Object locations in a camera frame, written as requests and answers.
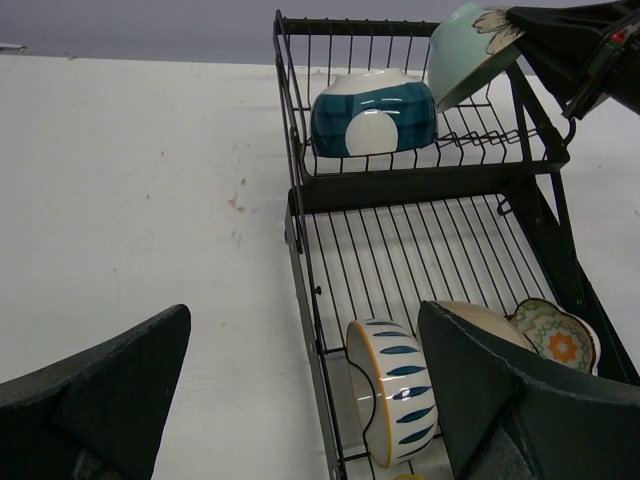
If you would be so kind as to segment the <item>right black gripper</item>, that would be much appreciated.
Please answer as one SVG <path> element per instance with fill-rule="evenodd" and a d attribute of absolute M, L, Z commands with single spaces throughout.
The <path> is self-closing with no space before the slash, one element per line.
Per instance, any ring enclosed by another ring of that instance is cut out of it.
<path fill-rule="evenodd" d="M 639 3 L 567 8 L 515 6 L 506 13 L 524 32 L 516 41 L 545 88 L 576 93 L 563 109 L 582 120 L 608 99 L 639 114 Z"/>

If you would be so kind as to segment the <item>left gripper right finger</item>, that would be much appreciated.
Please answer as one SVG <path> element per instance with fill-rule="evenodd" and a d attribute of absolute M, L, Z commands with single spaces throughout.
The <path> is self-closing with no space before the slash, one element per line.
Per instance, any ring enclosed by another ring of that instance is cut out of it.
<path fill-rule="evenodd" d="M 639 389 L 423 302 L 419 337 L 457 479 L 636 479 Z"/>

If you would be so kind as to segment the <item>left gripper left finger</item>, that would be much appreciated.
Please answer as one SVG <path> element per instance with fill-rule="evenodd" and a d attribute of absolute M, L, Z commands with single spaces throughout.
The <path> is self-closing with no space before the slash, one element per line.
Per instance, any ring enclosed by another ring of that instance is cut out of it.
<path fill-rule="evenodd" d="M 2 478 L 151 478 L 190 332 L 174 305 L 2 383 Z"/>

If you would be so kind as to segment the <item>mint green floral bowl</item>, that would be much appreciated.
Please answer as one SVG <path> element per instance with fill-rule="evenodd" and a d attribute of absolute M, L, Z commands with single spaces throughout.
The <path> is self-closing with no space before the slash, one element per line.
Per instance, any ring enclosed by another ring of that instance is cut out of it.
<path fill-rule="evenodd" d="M 458 106 L 521 56 L 515 41 L 524 32 L 507 11 L 467 3 L 434 30 L 427 75 L 438 111 Z"/>

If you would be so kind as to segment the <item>teal white dotted bowl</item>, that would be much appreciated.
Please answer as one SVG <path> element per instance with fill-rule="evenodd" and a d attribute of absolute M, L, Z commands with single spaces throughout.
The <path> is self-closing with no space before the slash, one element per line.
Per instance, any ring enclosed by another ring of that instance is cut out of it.
<path fill-rule="evenodd" d="M 317 96 L 310 128 L 314 152 L 325 158 L 421 149 L 438 137 L 435 98 L 397 68 L 339 75 Z"/>

